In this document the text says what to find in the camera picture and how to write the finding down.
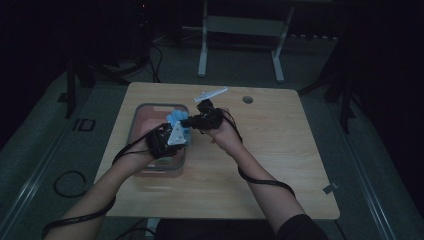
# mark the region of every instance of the forearm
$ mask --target forearm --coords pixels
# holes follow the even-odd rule
[[[244,147],[237,149],[232,157],[247,176],[258,180],[276,180]],[[293,194],[285,188],[249,182],[248,185],[274,232],[291,217],[305,213]]]
[[[129,161],[142,161],[147,166],[151,159],[137,154],[128,155],[117,161],[62,219],[92,214],[105,208],[116,196],[123,182],[132,175],[128,171]],[[45,239],[95,239],[105,216],[89,221],[58,227],[50,230]]]

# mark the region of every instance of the small round hole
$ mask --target small round hole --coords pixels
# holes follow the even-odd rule
[[[250,96],[244,96],[243,97],[243,102],[247,103],[247,104],[251,104],[253,102],[253,98]]]

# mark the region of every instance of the black cable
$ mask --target black cable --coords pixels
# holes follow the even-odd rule
[[[77,175],[79,175],[80,177],[81,177],[81,179],[82,179],[82,181],[83,181],[83,183],[84,183],[84,185],[82,186],[82,188],[84,188],[85,187],[85,185],[87,184],[87,180],[85,179],[85,177],[84,177],[84,175],[82,174],[82,173],[80,173],[80,172],[78,172],[78,171],[75,171],[75,170],[73,170],[73,171],[67,171],[67,172],[64,172],[62,175],[60,175],[58,178],[56,178],[56,180],[54,181],[54,183],[53,183],[53,189],[54,189],[54,191],[55,191],[55,193],[57,194],[57,195],[59,195],[59,196],[61,196],[61,197],[65,197],[65,198],[76,198],[76,197],[82,197],[82,196],[84,196],[84,194],[87,192],[87,191],[85,191],[85,190],[83,190],[81,193],[79,193],[79,194],[75,194],[75,195],[66,195],[66,194],[64,194],[64,193],[61,193],[60,191],[59,191],[59,189],[57,188],[57,184],[59,183],[59,181],[65,176],[65,175],[68,175],[68,174],[71,174],[71,173],[74,173],[74,174],[77,174]]]
[[[125,69],[116,70],[116,71],[113,71],[113,72],[116,73],[116,74],[119,74],[120,76],[125,76],[125,75],[133,73],[135,71],[141,70],[145,65],[146,65],[145,61],[143,61],[141,59],[137,59],[133,66],[125,68]]]
[[[134,153],[145,153],[145,152],[148,152],[149,150],[142,150],[142,151],[134,151],[134,152],[126,152],[126,153],[124,153],[122,156],[125,156],[125,155],[127,155],[127,154],[134,154]]]
[[[153,82],[156,83],[157,82],[157,79],[156,79],[156,69],[155,69],[155,66],[154,66],[153,61],[152,61],[152,59],[150,57],[149,57],[149,60],[148,61],[149,61],[148,63],[149,63],[150,69],[152,70]]]
[[[142,69],[139,69],[139,70],[138,70],[138,71],[136,71],[135,73],[133,73],[133,74],[131,74],[131,75],[128,75],[128,76],[125,76],[125,77],[124,77],[124,79],[125,79],[125,80],[127,80],[127,81],[129,81],[129,79],[130,79],[130,78],[132,78],[132,77],[136,76],[137,74],[139,74],[141,71],[143,71],[143,70],[145,70],[145,69],[146,69],[146,68],[144,68],[144,67],[143,67]]]
[[[124,156],[125,153],[128,150],[130,150],[135,144],[137,144],[137,143],[141,142],[141,140],[145,139],[147,134],[149,134],[149,133],[151,133],[151,132],[153,132],[153,131],[155,131],[159,128],[165,127],[167,125],[168,125],[168,123],[162,123],[162,124],[158,125],[157,127],[151,129],[149,132],[147,132],[146,134],[144,134],[143,136],[141,136],[140,138],[138,138],[134,142],[127,144],[124,148],[121,149],[121,151],[118,152],[118,154],[116,154],[115,158],[112,161],[112,165],[115,164],[115,162],[118,161],[118,159],[120,159],[122,156]]]
[[[98,218],[98,217],[105,215],[113,207],[113,205],[115,204],[115,200],[116,200],[116,197],[114,197],[112,199],[112,201],[110,201],[110,203],[106,207],[104,207],[102,210],[100,210],[98,212],[91,213],[91,214],[84,215],[84,216],[79,216],[79,217],[57,220],[57,221],[54,221],[54,222],[47,224],[43,228],[42,238],[44,239],[45,236],[47,235],[47,233],[53,228],[63,227],[63,226],[67,226],[67,225],[70,225],[70,224],[76,224],[76,223],[80,223],[80,222],[85,222],[85,221],[89,221],[89,220],[92,220],[92,219],[95,219],[95,218]]]
[[[285,183],[283,183],[283,182],[280,182],[280,181],[277,181],[277,180],[258,180],[258,179],[254,179],[254,178],[251,178],[251,177],[249,177],[249,176],[247,176],[241,169],[240,169],[240,167],[238,167],[237,168],[238,169],[238,171],[239,171],[239,174],[240,174],[240,176],[241,176],[241,178],[243,178],[244,180],[246,180],[246,181],[248,181],[248,182],[250,182],[250,183],[254,183],[254,184],[264,184],[264,185],[271,185],[271,186],[278,186],[278,187],[282,187],[282,188],[285,188],[285,189],[287,189],[289,192],[291,192],[292,194],[293,194],[293,196],[294,197],[296,197],[296,195],[294,194],[294,191],[293,191],[293,189],[289,186],[289,185],[287,185],[287,184],[285,184]]]
[[[222,116],[224,117],[224,119],[231,125],[231,127],[233,127],[234,131],[237,133],[237,136],[239,137],[240,141],[243,142],[243,138],[240,135],[240,132],[237,129],[237,125],[236,125],[236,121],[234,120],[233,116],[230,114],[230,112],[228,112],[225,109],[222,108],[218,108],[219,110],[225,112],[228,114],[228,116],[230,116],[231,120],[229,118],[227,118],[227,116],[225,116],[224,114],[222,114]]]
[[[131,229],[123,232],[121,235],[119,235],[117,238],[115,238],[115,240],[122,239],[128,233],[133,233],[133,232],[136,232],[136,231],[145,231],[145,232],[151,233],[153,236],[155,235],[155,232],[151,229],[148,229],[148,228],[145,228],[145,227],[136,227],[136,228],[131,228]]]
[[[131,226],[131,228],[130,228],[130,229],[135,229],[135,228],[137,228],[137,226],[138,226],[139,224],[141,224],[142,222],[144,222],[144,221],[148,221],[148,219],[143,218],[143,219],[141,219],[141,220],[137,221],[134,225],[132,225],[132,226]],[[130,234],[130,240],[131,240],[131,239],[133,239],[133,234],[134,234],[134,232],[131,232],[131,234]]]
[[[159,61],[158,61],[158,64],[156,66],[156,76],[155,76],[155,78],[156,78],[156,82],[161,83],[161,81],[159,79],[159,68],[160,68],[160,65],[162,63],[163,54],[162,54],[162,51],[158,47],[156,47],[155,45],[152,45],[152,48],[156,49],[159,52]]]
[[[99,74],[102,74],[102,75],[106,76],[107,78],[109,78],[109,79],[111,79],[111,80],[113,80],[113,81],[115,81],[115,82],[117,82],[121,85],[129,85],[130,84],[130,82],[123,79],[121,76],[112,72],[107,67],[96,62],[95,60],[90,59],[88,57],[83,57],[83,60],[84,60],[85,63],[87,63],[87,65],[89,65],[92,69],[95,69]]]

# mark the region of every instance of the floor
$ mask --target floor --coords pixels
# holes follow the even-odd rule
[[[289,38],[281,56],[286,81],[277,83],[267,43],[256,49],[237,39],[228,45],[227,39],[228,36],[214,36],[206,76],[198,78],[199,33],[185,32],[180,44],[158,36],[154,42],[160,52],[154,48],[150,56],[155,66],[162,56],[159,79],[163,84],[299,90],[317,79],[337,43]],[[65,76],[52,83],[0,153],[1,239],[34,239],[45,224],[59,218],[75,203],[77,199],[62,198],[52,190],[61,173],[77,169],[88,183],[96,175],[126,87],[97,76],[94,89],[78,87],[77,108],[70,119],[64,119],[66,106],[57,98],[66,91]],[[152,70],[146,67],[125,78],[151,82]],[[350,134],[345,134],[338,123],[340,102],[325,102],[325,90],[317,89],[302,96],[301,101],[329,180],[339,186],[334,194],[341,217],[317,223],[330,239],[424,239],[423,219],[372,123],[358,106],[351,104],[355,118],[349,120]],[[73,130],[78,119],[95,120],[95,129]],[[69,177],[62,184],[66,191],[81,191],[79,178]],[[98,239],[115,238],[139,220],[108,217]]]

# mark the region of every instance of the plastic tray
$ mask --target plastic tray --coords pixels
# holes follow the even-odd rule
[[[168,116],[173,110],[188,112],[187,107],[181,104],[157,104],[145,103],[137,107],[128,143],[135,141],[150,129],[167,122]],[[185,148],[177,151],[172,157],[160,158],[153,161],[145,169],[136,173],[139,177],[178,177],[183,172]]]

